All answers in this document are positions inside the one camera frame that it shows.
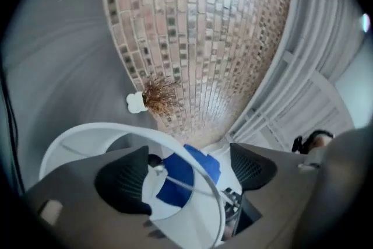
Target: black wire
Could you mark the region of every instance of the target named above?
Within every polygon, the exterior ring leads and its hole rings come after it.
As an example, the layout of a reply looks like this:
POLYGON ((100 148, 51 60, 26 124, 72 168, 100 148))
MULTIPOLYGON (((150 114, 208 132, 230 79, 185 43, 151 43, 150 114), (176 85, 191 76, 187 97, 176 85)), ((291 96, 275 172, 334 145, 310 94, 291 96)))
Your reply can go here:
POLYGON ((17 126, 17 121, 16 121, 16 117, 14 114, 14 110, 12 107, 12 102, 9 97, 9 90, 6 84, 1 56, 0 56, 0 82, 1 82, 2 93, 5 99, 5 107, 6 107, 6 114, 7 114, 7 120, 8 120, 9 138, 10 138, 10 147, 11 147, 10 160, 12 162, 12 166, 16 174, 17 189, 23 194, 24 184, 22 181, 22 176, 21 176, 21 171, 20 171, 20 166, 19 166, 18 156, 17 156, 18 126, 17 126))

